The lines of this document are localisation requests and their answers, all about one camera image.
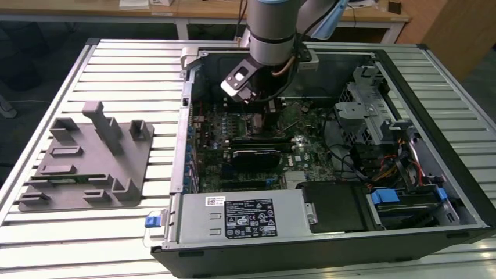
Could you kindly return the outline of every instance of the orange wire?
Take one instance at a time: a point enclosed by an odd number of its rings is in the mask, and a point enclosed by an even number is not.
[[[419,186],[424,186],[424,182],[421,181],[421,166],[416,161],[412,161],[413,164],[416,164],[419,169]]]
[[[289,67],[292,66],[292,64],[295,63],[295,60],[296,60],[296,57],[292,56],[288,60],[288,62],[285,63],[285,66],[284,68],[279,71],[279,72],[272,72],[272,76],[273,77],[279,77],[281,76],[288,70],[289,70]]]

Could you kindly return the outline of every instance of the white sticker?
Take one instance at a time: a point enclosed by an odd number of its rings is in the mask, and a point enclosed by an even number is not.
[[[260,227],[260,231],[275,231],[276,230],[276,226],[265,226],[265,227]]]
[[[152,16],[173,16],[173,13],[152,13]]]
[[[208,196],[204,199],[205,206],[223,206],[225,201],[224,196]]]

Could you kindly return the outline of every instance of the desk leg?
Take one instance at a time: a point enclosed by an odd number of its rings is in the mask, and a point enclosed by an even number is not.
[[[176,24],[176,29],[177,29],[177,37],[180,40],[188,40],[189,35],[188,35],[188,19],[176,19],[175,24]]]
[[[396,39],[400,36],[403,26],[404,26],[404,22],[392,23],[388,31],[384,34],[384,38],[383,38],[383,41],[381,41],[383,44],[395,44],[396,43]]]

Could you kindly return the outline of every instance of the metal bracket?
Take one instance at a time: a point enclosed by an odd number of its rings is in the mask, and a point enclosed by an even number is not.
[[[317,56],[317,53],[315,50],[309,50],[307,55],[309,55],[309,60],[305,59],[303,61],[300,61],[299,65],[297,65],[297,70],[299,71],[317,71],[319,69],[319,56]]]
[[[180,52],[180,67],[183,70],[189,70],[199,64],[199,48],[196,46],[188,46],[183,48]]]

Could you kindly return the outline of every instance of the green circuit board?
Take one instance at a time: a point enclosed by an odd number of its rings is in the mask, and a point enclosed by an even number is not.
[[[307,181],[335,180],[335,170],[327,157],[320,135],[323,116],[327,111],[309,109],[303,101],[288,102],[279,117],[277,128],[260,135],[253,133],[255,115],[225,113],[219,108],[207,108],[201,122],[195,124],[200,192],[233,191],[223,185],[229,183],[257,182],[259,187],[237,187],[236,191],[285,189],[287,172],[301,171]],[[256,137],[292,138],[292,149],[281,153],[279,166],[261,172],[236,171],[229,164],[236,149],[225,145],[229,139]]]

